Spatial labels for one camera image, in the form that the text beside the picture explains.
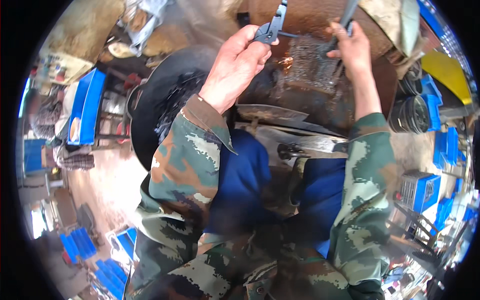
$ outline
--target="camouflage jacket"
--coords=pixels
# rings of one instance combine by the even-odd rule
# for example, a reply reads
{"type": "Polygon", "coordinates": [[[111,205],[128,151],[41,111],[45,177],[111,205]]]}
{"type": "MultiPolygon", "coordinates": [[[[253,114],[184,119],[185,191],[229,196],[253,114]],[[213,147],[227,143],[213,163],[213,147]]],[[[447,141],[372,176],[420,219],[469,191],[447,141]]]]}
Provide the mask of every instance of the camouflage jacket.
{"type": "Polygon", "coordinates": [[[217,191],[222,143],[234,151],[223,118],[196,95],[175,118],[141,186],[134,271],[125,299],[383,299],[388,170],[395,166],[382,114],[352,129],[342,208],[329,259],[288,240],[282,225],[229,240],[197,242],[217,191]]]}

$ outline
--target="yellow board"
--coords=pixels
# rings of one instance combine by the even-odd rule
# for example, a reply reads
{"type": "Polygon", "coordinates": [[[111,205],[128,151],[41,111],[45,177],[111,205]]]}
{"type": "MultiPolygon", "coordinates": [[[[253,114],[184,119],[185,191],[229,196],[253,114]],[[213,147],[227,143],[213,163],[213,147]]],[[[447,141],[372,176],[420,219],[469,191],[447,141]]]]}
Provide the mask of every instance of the yellow board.
{"type": "Polygon", "coordinates": [[[443,83],[464,105],[472,103],[462,66],[456,59],[432,50],[422,57],[421,64],[428,74],[443,83]]]}

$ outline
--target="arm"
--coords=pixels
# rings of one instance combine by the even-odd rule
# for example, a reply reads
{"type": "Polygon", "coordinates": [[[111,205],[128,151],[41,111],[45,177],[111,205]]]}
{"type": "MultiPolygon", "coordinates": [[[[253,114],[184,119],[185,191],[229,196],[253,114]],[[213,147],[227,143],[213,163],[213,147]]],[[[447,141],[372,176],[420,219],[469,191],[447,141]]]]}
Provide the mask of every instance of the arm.
{"type": "MultiPolygon", "coordinates": [[[[271,55],[269,45],[250,44],[257,29],[246,26],[222,46],[200,96],[187,101],[154,154],[133,216],[138,259],[126,287],[128,299],[170,291],[165,285],[186,280],[179,273],[202,259],[195,258],[196,247],[217,191],[220,149],[224,145],[234,152],[221,113],[234,104],[271,55]]],[[[216,255],[212,264],[225,261],[216,255]]],[[[205,276],[201,271],[188,273],[190,279],[205,276]]]]}
{"type": "Polygon", "coordinates": [[[389,238],[385,221],[391,207],[386,188],[396,175],[390,131],[381,114],[373,80],[368,39],[354,22],[353,35],[333,24],[339,50],[355,93],[355,119],[351,130],[342,208],[331,230],[329,259],[345,276],[354,299],[382,299],[381,277],[388,268],[383,245],[389,238]]]}

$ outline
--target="pliers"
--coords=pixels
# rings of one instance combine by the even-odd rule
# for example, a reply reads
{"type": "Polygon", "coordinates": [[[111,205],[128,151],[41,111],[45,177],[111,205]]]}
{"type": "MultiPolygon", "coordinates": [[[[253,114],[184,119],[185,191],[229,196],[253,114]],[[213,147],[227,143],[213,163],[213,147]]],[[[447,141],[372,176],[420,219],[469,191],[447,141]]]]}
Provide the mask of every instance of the pliers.
{"type": "Polygon", "coordinates": [[[254,41],[264,44],[272,44],[276,41],[278,32],[282,30],[285,14],[287,13],[287,0],[282,0],[282,4],[278,6],[275,16],[270,23],[265,23],[258,28],[255,33],[254,41]]]}

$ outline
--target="blue pants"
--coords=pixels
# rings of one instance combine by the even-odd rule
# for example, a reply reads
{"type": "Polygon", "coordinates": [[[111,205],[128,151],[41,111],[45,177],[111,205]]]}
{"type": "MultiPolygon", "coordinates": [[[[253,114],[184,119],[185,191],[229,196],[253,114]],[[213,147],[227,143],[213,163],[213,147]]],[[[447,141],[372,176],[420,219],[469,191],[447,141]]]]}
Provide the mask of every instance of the blue pants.
{"type": "MultiPolygon", "coordinates": [[[[251,134],[232,130],[235,155],[224,146],[220,151],[218,192],[210,208],[205,232],[235,234],[261,224],[281,222],[262,206],[262,188],[271,180],[266,149],[251,134]]],[[[329,248],[330,228],[340,211],[345,159],[308,159],[303,182],[292,197],[299,213],[283,221],[295,242],[315,248],[324,257],[329,248]]]]}

